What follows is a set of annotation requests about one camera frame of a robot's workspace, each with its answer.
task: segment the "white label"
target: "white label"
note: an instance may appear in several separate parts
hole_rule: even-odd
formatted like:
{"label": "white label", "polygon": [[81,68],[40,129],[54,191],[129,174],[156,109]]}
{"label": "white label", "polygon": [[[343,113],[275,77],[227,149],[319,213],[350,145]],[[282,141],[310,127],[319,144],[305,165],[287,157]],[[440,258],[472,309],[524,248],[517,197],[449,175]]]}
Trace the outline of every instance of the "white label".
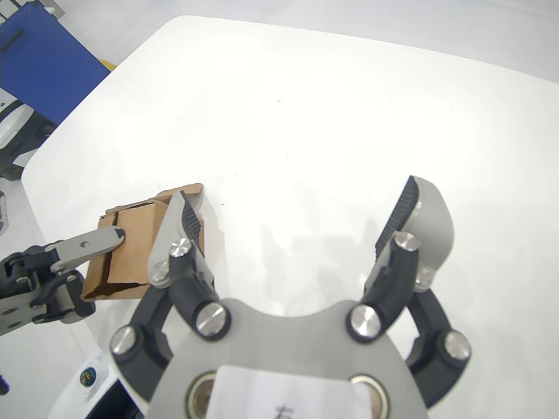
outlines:
{"label": "white label", "polygon": [[222,366],[206,419],[372,419],[365,385]]}

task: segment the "gray metal plate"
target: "gray metal plate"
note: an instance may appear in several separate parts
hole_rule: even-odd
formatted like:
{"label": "gray metal plate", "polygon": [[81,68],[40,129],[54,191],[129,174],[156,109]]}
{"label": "gray metal plate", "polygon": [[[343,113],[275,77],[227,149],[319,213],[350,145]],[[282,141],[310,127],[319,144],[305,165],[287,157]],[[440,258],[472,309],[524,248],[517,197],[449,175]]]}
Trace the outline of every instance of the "gray metal plate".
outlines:
{"label": "gray metal plate", "polygon": [[156,389],[147,419],[187,417],[189,385],[224,364],[330,379],[367,374],[384,385],[391,419],[427,419],[421,394],[390,338],[363,345],[347,333],[345,317],[355,302],[295,318],[266,315],[236,299],[223,304],[232,316],[229,333],[217,342],[188,333]]}

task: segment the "yellow floor line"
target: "yellow floor line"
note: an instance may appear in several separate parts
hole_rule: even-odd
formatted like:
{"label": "yellow floor line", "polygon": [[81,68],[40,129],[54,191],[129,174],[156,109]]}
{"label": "yellow floor line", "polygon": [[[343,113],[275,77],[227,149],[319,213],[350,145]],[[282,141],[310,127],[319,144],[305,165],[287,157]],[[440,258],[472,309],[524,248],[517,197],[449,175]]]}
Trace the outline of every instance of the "yellow floor line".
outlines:
{"label": "yellow floor line", "polygon": [[108,68],[108,70],[109,70],[110,72],[112,72],[112,71],[116,68],[116,65],[115,65],[115,64],[111,64],[110,62],[107,62],[106,60],[103,60],[103,59],[101,59],[101,58],[98,59],[98,61],[99,61],[101,64],[103,64],[104,66],[106,66],[106,68]]}

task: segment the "white floor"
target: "white floor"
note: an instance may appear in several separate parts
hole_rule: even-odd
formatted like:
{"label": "white floor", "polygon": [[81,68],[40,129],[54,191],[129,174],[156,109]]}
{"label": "white floor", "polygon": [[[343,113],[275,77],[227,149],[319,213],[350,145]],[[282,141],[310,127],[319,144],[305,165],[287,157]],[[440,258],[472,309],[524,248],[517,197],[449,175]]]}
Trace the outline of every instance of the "white floor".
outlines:
{"label": "white floor", "polygon": [[[62,24],[99,58],[124,60],[182,14],[232,18],[397,42],[474,58],[559,82],[559,0],[56,0]],[[42,243],[18,183],[0,180],[10,229],[0,256]],[[26,327],[0,338],[0,373],[12,383],[0,416],[46,417],[90,353],[65,325]],[[30,372],[30,366],[36,372]],[[40,392],[30,399],[28,391]],[[432,417],[460,417],[460,400]],[[513,403],[507,411],[514,415]],[[487,411],[487,417],[503,417]]]}

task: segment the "cardboard box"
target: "cardboard box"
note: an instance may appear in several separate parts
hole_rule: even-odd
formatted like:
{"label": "cardboard box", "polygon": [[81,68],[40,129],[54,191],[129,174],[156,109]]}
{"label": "cardboard box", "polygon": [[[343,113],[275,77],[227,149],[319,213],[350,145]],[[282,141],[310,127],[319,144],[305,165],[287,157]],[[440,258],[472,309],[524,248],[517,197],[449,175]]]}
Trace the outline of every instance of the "cardboard box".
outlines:
{"label": "cardboard box", "polygon": [[[116,225],[124,229],[124,242],[103,256],[90,260],[83,284],[82,299],[139,299],[149,286],[148,258],[165,216],[171,197],[184,190],[191,201],[202,192],[202,184],[185,185],[158,193],[138,203],[106,210],[98,228]],[[204,222],[201,224],[200,249],[204,253]]]}

